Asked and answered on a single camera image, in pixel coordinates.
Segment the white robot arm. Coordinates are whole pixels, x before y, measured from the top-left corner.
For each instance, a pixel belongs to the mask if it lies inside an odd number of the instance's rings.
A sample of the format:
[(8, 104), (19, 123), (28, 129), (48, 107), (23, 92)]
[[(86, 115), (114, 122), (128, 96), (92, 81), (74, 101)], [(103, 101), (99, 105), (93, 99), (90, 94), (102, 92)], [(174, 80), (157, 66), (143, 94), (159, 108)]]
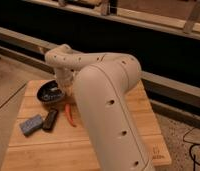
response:
[(141, 77), (125, 53), (74, 53), (63, 44), (45, 54), (59, 88), (75, 99), (102, 171), (155, 171), (125, 100)]

